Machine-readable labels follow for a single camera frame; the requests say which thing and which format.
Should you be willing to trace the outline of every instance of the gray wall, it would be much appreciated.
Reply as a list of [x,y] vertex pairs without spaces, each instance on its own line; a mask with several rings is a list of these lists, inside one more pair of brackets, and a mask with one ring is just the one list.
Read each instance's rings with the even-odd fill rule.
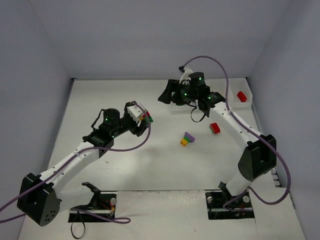
[[[0,206],[23,177],[49,161],[71,83],[27,0],[0,1]],[[0,219],[21,211],[16,203]],[[18,238],[23,219],[0,224],[0,239]]]
[[262,129],[276,137],[291,171],[291,193],[308,240],[320,239],[319,23],[320,1],[291,1],[249,78]]
[[[30,0],[73,77],[170,78],[197,55],[248,77],[289,0]],[[223,77],[209,60],[192,63]]]

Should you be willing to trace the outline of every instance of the white table surface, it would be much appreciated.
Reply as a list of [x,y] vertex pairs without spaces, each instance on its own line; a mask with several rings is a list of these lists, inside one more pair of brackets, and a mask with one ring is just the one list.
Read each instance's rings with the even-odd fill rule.
[[[289,197],[281,204],[267,206],[251,194],[255,219],[208,220],[204,190],[217,189],[220,181],[227,182],[242,152],[223,129],[212,134],[208,118],[194,123],[188,113],[170,113],[167,105],[157,101],[166,84],[165,80],[75,81],[49,167],[90,133],[100,109],[116,108],[122,114],[125,103],[135,100],[149,110],[154,120],[144,146],[130,152],[107,152],[65,187],[90,182],[104,191],[120,191],[116,216],[132,219],[126,225],[86,223],[83,239],[304,240]],[[257,127],[251,108],[236,112]],[[193,135],[195,142],[182,147],[180,140],[185,132]],[[131,148],[146,135],[137,138],[125,133],[115,139],[113,148]],[[275,187],[270,173],[252,186],[270,201],[284,191]],[[60,213],[45,227],[26,217],[19,240],[72,240],[68,215],[68,211]]]

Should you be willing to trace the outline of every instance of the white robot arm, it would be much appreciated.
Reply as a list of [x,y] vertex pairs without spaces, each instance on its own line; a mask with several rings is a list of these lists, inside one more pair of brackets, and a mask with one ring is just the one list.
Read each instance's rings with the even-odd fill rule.
[[[103,122],[96,129],[94,125],[101,112],[103,112]],[[101,112],[91,126],[93,131],[82,138],[83,142],[72,153],[39,175],[29,173],[22,180],[20,194],[23,196],[18,199],[17,207],[38,225],[45,226],[58,213],[88,205],[99,197],[100,191],[89,182],[84,182],[75,189],[64,190],[64,187],[86,166],[110,150],[116,137],[127,131],[140,137],[149,128],[144,142],[131,150],[147,141],[153,120],[140,103],[127,102],[122,118],[119,111],[114,108],[102,109]]]
[[277,163],[276,155],[260,139],[249,134],[240,126],[231,113],[245,127],[274,148],[276,148],[276,140],[272,135],[262,135],[249,126],[231,108],[228,108],[225,98],[218,92],[211,92],[210,87],[205,84],[203,72],[189,72],[192,71],[188,69],[188,84],[182,84],[180,80],[169,79],[158,101],[165,104],[173,102],[177,105],[194,103],[205,116],[222,126],[242,149],[242,156],[233,178],[227,184],[221,182],[218,186],[230,200],[245,191],[257,177],[269,172]]

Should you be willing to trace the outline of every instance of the purple cable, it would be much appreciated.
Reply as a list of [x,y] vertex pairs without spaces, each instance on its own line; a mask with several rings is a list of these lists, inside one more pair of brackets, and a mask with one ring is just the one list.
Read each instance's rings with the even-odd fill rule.
[[239,209],[239,210],[236,210],[236,209],[230,209],[228,208],[228,205],[239,200],[240,198],[242,198],[244,195],[246,195],[247,193],[247,190],[244,190],[243,193],[239,194],[238,196],[236,196],[235,198],[231,199],[230,201],[227,201],[225,204],[223,204],[223,208],[224,209],[227,209],[231,212],[253,212],[253,210],[251,209]]
[[13,217],[7,218],[5,220],[0,220],[0,224],[4,224],[4,223],[10,222],[12,220],[15,220],[15,219],[18,219],[18,218],[21,218],[21,217],[24,217],[24,216],[25,216],[25,214],[20,214],[20,215],[17,215],[17,216],[13,216]]
[[[137,103],[135,102],[131,102],[133,105],[137,106],[144,114],[145,116],[145,119],[147,120],[148,122],[148,134],[146,136],[146,138],[144,139],[144,141],[142,143],[140,143],[139,145],[137,146],[134,146],[132,148],[128,148],[128,149],[113,149],[113,148],[109,148],[109,147],[99,147],[99,146],[93,146],[93,147],[87,147],[87,148],[84,148],[80,151],[78,151],[78,154],[81,154],[85,151],[88,151],[88,150],[106,150],[106,151],[113,151],[113,152],[129,152],[129,151],[132,151],[132,150],[136,150],[138,148],[140,148],[142,145],[144,145],[147,140],[149,139],[150,137],[150,134],[151,134],[151,123],[150,123],[150,120],[148,118],[148,115],[146,113],[146,111],[141,107],[139,106]],[[53,177],[55,177],[62,169],[64,169],[72,160],[74,160],[75,158],[77,157],[77,155],[73,155],[72,157],[70,157],[69,160],[67,160],[54,174],[52,174],[51,176],[49,176],[47,179],[45,179],[44,181],[38,183],[37,185],[31,187],[30,189],[28,189],[27,191],[24,191],[23,193],[19,194],[18,196],[16,196],[15,198],[13,198],[12,200],[10,200],[9,202],[7,202],[5,205],[3,205],[2,207],[0,207],[0,213],[6,209],[8,206],[10,206],[12,203],[14,203],[15,201],[17,201],[18,199],[24,197],[25,195],[29,194],[30,192],[32,192],[33,190],[39,188],[40,186],[44,185],[47,181],[51,180]],[[11,218],[8,218],[8,219],[5,219],[5,220],[1,220],[0,221],[0,224],[1,223],[6,223],[6,222],[9,222],[9,221],[12,221],[14,219],[17,219],[17,218],[20,218],[22,217],[21,215],[18,215],[18,216],[14,216],[14,217],[11,217]]]
[[78,211],[78,212],[83,212],[85,214],[88,214],[88,215],[91,215],[93,217],[96,217],[97,219],[105,220],[106,222],[110,222],[110,223],[128,224],[128,223],[131,222],[131,219],[129,217],[117,217],[117,218],[110,219],[110,218],[106,218],[106,217],[100,216],[98,214],[95,214],[95,213],[92,213],[92,212],[89,212],[89,211],[86,211],[86,210],[75,208],[75,207],[71,208],[71,210]]
[[269,202],[269,201],[265,201],[263,200],[255,190],[253,190],[252,187],[248,187],[248,189],[250,189],[253,194],[261,201],[263,202],[264,204],[267,204],[267,205],[276,205],[278,203],[281,203],[286,197],[287,195],[289,194],[290,192],[290,187],[291,187],[291,175],[290,175],[290,171],[289,171],[289,168],[285,162],[285,160],[282,158],[282,156],[280,155],[280,153],[273,147],[271,146],[266,140],[264,140],[261,136],[257,135],[255,132],[253,132],[251,129],[249,129],[248,127],[246,127],[235,115],[232,111],[230,111],[230,107],[229,107],[229,102],[228,102],[228,91],[229,91],[229,78],[228,78],[228,74],[224,68],[224,66],[222,66],[222,64],[214,59],[213,57],[210,57],[210,56],[205,56],[205,55],[201,55],[201,56],[196,56],[196,57],[193,57],[191,58],[189,61],[187,61],[183,67],[185,67],[188,63],[190,63],[191,61],[195,60],[195,59],[199,59],[199,58],[205,58],[205,59],[211,59],[213,60],[214,62],[216,62],[222,69],[223,73],[224,73],[224,76],[225,76],[225,80],[226,80],[226,87],[225,87],[225,105],[226,105],[226,108],[227,110],[230,112],[230,115],[233,117],[233,119],[242,127],[244,128],[248,133],[252,134],[253,136],[255,136],[257,139],[259,139],[261,142],[263,142],[280,160],[280,162],[282,163],[283,167],[284,167],[284,170],[285,170],[285,173],[286,173],[286,177],[287,177],[287,186],[286,186],[286,189],[285,189],[285,192],[284,194],[276,201],[272,201],[272,202]]

